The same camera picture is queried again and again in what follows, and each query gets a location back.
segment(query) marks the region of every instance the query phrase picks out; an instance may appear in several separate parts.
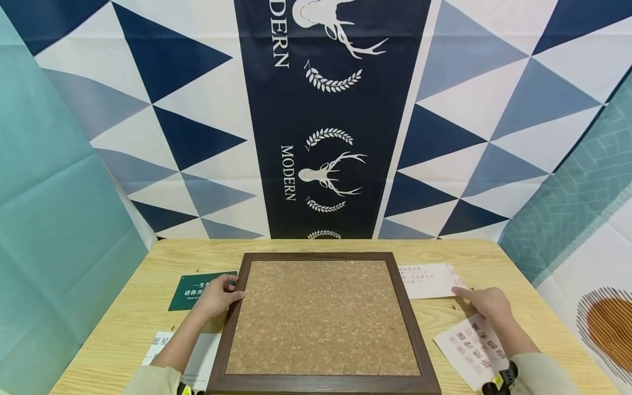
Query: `brown picture frame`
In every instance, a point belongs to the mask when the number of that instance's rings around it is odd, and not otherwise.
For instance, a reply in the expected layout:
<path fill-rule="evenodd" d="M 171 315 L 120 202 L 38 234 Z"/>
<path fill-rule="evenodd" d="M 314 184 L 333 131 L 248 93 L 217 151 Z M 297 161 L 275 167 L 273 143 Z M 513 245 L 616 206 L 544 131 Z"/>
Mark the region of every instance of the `brown picture frame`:
<path fill-rule="evenodd" d="M 241 301 L 231 305 L 209 377 L 209 394 L 440 394 L 441 387 L 430 361 L 417 319 L 399 275 L 395 257 L 390 252 L 344 253 L 245 253 L 241 261 L 239 281 L 235 290 L 244 291 L 253 261 L 265 260 L 383 260 L 391 282 L 406 330 L 410 338 L 420 376 L 366 376 L 366 375 L 245 375 L 225 374 Z"/>

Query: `hand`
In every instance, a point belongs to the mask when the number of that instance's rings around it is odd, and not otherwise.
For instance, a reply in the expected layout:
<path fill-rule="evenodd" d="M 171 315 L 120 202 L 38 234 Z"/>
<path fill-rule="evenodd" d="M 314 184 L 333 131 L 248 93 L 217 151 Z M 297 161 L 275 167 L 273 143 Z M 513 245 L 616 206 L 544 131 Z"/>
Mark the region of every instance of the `hand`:
<path fill-rule="evenodd" d="M 469 300 L 492 325 L 513 317 L 509 299 L 500 288 L 491 287 L 472 291 L 466 288 L 453 287 L 452 292 Z"/>
<path fill-rule="evenodd" d="M 246 296 L 244 291 L 235 291 L 235 286 L 231 284 L 238 279 L 237 276 L 222 274 L 211 281 L 195 302 L 193 310 L 202 314 L 207 320 L 225 312 L 230 304 Z"/>

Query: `beige sleeve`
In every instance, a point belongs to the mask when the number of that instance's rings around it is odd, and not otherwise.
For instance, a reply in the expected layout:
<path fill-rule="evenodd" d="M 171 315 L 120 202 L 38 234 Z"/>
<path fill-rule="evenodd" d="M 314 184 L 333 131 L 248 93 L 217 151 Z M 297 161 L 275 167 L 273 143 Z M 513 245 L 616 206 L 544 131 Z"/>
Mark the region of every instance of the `beige sleeve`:
<path fill-rule="evenodd" d="M 173 368 L 141 366 L 123 395 L 177 395 L 182 374 Z"/>
<path fill-rule="evenodd" d="M 512 394 L 579 395 L 580 393 L 568 374 L 550 355 L 519 354 L 511 360 L 518 367 L 518 378 L 511 388 Z"/>

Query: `cork board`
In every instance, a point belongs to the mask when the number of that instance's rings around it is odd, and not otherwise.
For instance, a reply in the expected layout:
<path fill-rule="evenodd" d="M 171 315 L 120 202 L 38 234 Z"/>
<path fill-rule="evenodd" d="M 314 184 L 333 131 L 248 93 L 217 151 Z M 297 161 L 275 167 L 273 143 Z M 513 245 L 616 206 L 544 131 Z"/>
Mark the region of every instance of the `cork board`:
<path fill-rule="evenodd" d="M 247 253 L 209 393 L 439 394 L 391 253 Z"/>

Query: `teal fabric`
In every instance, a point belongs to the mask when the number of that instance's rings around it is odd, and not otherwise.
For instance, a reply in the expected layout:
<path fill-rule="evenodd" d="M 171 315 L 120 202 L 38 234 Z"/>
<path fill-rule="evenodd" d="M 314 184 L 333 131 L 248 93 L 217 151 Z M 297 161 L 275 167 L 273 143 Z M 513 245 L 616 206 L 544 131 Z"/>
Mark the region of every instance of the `teal fabric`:
<path fill-rule="evenodd" d="M 631 196 L 632 76 L 579 146 L 512 219 L 502 249 L 538 286 Z"/>
<path fill-rule="evenodd" d="M 0 387 L 47 394 L 147 253 L 0 9 Z"/>

